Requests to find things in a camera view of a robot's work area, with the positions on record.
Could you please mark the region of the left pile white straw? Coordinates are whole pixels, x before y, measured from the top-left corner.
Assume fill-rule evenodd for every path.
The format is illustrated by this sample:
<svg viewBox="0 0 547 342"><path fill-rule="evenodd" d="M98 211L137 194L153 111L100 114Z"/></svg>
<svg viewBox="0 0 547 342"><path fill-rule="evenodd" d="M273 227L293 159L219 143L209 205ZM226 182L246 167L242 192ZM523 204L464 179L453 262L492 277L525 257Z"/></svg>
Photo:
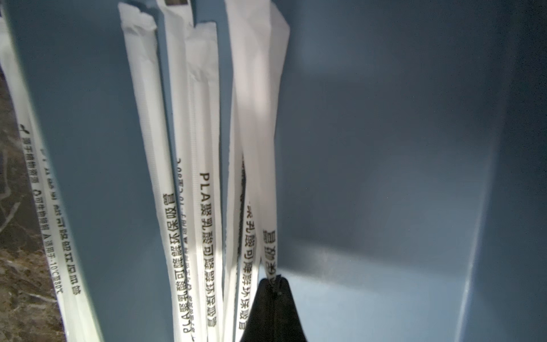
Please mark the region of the left pile white straw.
<svg viewBox="0 0 547 342"><path fill-rule="evenodd" d="M102 341L103 334L64 212L61 193L48 161L34 105L17 57L13 36L1 20L1 69L14 105L35 211L67 341Z"/></svg>

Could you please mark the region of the pile white straw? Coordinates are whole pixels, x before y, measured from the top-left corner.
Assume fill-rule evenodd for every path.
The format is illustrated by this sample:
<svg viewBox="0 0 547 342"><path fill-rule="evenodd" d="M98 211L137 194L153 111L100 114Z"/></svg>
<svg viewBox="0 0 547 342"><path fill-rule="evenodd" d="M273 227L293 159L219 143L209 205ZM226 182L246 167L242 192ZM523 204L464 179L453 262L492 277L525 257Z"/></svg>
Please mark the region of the pile white straw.
<svg viewBox="0 0 547 342"><path fill-rule="evenodd" d="M273 1L227 1L246 204L254 221L256 258L273 279L278 262L275 130L290 26Z"/></svg>
<svg viewBox="0 0 547 342"><path fill-rule="evenodd" d="M102 341L103 334L64 212L61 193L48 161L34 105L17 57L13 36L1 20L1 69L14 105L35 211L67 341Z"/></svg>

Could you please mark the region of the right pile white straw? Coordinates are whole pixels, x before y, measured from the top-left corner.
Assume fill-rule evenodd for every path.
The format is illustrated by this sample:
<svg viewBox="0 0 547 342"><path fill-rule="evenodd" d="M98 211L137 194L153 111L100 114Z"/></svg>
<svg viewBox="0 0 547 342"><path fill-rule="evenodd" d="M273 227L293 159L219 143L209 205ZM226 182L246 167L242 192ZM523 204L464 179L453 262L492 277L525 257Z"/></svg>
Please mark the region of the right pile white straw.
<svg viewBox="0 0 547 342"><path fill-rule="evenodd" d="M227 1L246 204L254 221L256 258L273 279L278 262L275 130L290 26L273 1Z"/></svg>

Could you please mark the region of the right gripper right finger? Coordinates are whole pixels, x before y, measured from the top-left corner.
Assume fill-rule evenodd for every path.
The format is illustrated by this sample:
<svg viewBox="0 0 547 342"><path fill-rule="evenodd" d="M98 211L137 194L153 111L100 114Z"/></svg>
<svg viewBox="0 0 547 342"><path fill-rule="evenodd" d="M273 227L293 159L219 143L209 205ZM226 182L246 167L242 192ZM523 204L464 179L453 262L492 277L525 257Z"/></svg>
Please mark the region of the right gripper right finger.
<svg viewBox="0 0 547 342"><path fill-rule="evenodd" d="M307 341L289 282L282 276L276 278L276 340Z"/></svg>

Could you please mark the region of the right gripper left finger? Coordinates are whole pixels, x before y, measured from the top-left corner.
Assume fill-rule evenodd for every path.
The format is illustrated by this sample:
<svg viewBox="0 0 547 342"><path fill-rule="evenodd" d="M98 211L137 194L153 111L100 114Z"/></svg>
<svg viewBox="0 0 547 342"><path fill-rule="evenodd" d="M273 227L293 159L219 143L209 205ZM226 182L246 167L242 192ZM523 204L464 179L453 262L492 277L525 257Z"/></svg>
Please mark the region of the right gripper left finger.
<svg viewBox="0 0 547 342"><path fill-rule="evenodd" d="M273 342L278 279L262 279L240 341Z"/></svg>

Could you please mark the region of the blue storage box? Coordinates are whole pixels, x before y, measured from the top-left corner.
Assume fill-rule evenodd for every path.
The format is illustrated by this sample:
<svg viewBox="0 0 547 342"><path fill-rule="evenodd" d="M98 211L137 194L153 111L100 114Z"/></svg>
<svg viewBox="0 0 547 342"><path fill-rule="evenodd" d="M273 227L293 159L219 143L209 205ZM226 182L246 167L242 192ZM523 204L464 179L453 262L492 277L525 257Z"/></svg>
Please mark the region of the blue storage box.
<svg viewBox="0 0 547 342"><path fill-rule="evenodd" d="M278 1L279 269L309 341L546 340L545 1ZM116 1L4 1L107 341L171 341Z"/></svg>

